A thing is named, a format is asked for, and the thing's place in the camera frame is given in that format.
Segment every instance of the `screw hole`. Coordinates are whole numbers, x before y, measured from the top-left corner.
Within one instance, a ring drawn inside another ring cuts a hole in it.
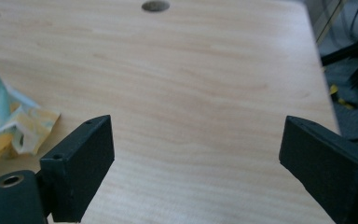
[[[10,188],[15,185],[20,184],[20,182],[24,179],[23,175],[12,175],[0,182],[1,188]]]
[[[142,5],[142,9],[148,12],[162,12],[170,7],[168,2],[164,1],[148,1]]]
[[[53,156],[53,159],[54,159],[54,160],[61,160],[62,157],[63,157],[62,154],[55,154],[55,155]]]

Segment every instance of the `black plastic part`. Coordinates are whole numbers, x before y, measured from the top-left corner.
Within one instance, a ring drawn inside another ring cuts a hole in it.
[[[54,221],[80,222],[114,159],[110,116],[103,116],[84,122],[40,160],[40,183],[55,194],[55,206],[46,209]]]
[[[39,188],[39,195],[42,201],[43,213],[47,217],[51,213],[51,209],[56,206],[57,199],[52,197],[55,195],[53,183],[46,182],[46,178],[43,178],[42,172],[39,171],[34,175],[36,177],[37,186]]]
[[[287,117],[280,161],[336,223],[358,223],[358,146],[315,122]]]
[[[48,223],[32,171],[18,171],[0,177],[0,223]]]
[[[358,43],[348,46],[344,49],[339,49],[336,52],[321,57],[322,65],[327,66],[330,63],[336,63],[348,57],[358,54]]]

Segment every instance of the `light wood grain surface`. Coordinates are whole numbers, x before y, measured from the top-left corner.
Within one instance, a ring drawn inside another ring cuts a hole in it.
[[[1,78],[62,112],[0,175],[110,114],[116,161],[83,223],[331,222],[278,160],[286,115],[336,129],[306,9],[143,1],[0,0]]]

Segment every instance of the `crumpled plastic wrapper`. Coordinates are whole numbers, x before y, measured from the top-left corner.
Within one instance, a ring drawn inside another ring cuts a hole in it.
[[[0,158],[36,154],[59,116],[0,79]]]

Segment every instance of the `black cable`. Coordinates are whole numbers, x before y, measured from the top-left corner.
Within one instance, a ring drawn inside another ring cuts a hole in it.
[[[354,23],[356,22],[357,16],[358,16],[358,8],[356,9],[356,13],[354,14],[352,22],[351,22],[350,31],[351,31],[351,40],[352,41],[357,41],[358,40],[358,37],[356,37],[354,35],[354,31],[353,31]]]
[[[336,48],[341,49],[342,46],[337,42],[336,33],[334,32],[333,23],[331,22],[331,18],[329,17],[328,8],[327,8],[327,4],[326,4],[325,0],[322,0],[322,5],[323,5],[323,8],[324,8],[324,15],[325,15],[325,17],[327,19],[327,25],[330,25],[329,34],[331,36],[331,42],[333,43],[334,46],[336,46]]]

